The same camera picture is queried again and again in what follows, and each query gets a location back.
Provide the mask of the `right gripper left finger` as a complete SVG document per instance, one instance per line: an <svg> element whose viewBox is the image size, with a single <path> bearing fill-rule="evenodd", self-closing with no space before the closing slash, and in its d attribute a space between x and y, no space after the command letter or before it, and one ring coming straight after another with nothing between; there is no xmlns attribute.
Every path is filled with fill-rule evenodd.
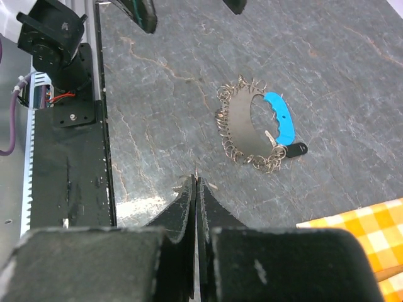
<svg viewBox="0 0 403 302"><path fill-rule="evenodd" d="M48 227L1 269L2 301L188 301L194 294L196 179L143 227Z"/></svg>

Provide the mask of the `small silver key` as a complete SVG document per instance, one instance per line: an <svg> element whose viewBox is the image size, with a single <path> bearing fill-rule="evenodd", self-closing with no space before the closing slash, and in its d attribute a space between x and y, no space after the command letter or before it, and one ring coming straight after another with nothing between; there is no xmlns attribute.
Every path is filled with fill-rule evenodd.
<svg viewBox="0 0 403 302"><path fill-rule="evenodd" d="M191 177L191 176L194 176L195 179L198 178L198 169L197 169L197 167L194 167L194 170L193 170L193 172L191 174L182 174L182 175L178 176L178 180L181 181L181 184L177 185L177 186L173 186L171 189L176 193L180 192L185 179L187 179L188 177ZM216 190L216 191L219 190L219 188L216 185L214 185L213 183L207 182L207 184L211 189Z"/></svg>

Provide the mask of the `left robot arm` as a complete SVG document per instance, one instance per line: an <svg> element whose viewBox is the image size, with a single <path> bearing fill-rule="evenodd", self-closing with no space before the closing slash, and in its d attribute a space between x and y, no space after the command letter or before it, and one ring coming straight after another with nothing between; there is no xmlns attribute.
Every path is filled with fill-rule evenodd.
<svg viewBox="0 0 403 302"><path fill-rule="evenodd" d="M96 121L91 46L82 40L88 18L64 1L1 1L1 35L31 55L33 65L33 71L20 77L11 93L11 140L16 135L18 96L34 74L46 74L51 81L53 95L42 98L40 109L52 111L55 127Z"/></svg>

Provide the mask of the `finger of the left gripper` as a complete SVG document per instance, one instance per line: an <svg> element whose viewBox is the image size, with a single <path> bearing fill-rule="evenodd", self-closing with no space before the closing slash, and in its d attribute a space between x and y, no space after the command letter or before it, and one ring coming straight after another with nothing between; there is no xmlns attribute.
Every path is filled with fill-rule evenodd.
<svg viewBox="0 0 403 302"><path fill-rule="evenodd" d="M223 0L223 2L234 14L241 14L247 4L247 0Z"/></svg>
<svg viewBox="0 0 403 302"><path fill-rule="evenodd" d="M157 15L153 0L110 0L110 2L123 11L144 32L155 32Z"/></svg>

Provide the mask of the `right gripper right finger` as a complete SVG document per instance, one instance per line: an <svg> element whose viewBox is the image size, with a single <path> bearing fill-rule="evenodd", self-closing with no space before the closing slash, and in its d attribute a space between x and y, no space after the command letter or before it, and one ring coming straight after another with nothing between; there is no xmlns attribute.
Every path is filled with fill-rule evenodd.
<svg viewBox="0 0 403 302"><path fill-rule="evenodd" d="M196 182L202 301L382 301L365 252L340 228L249 228Z"/></svg>

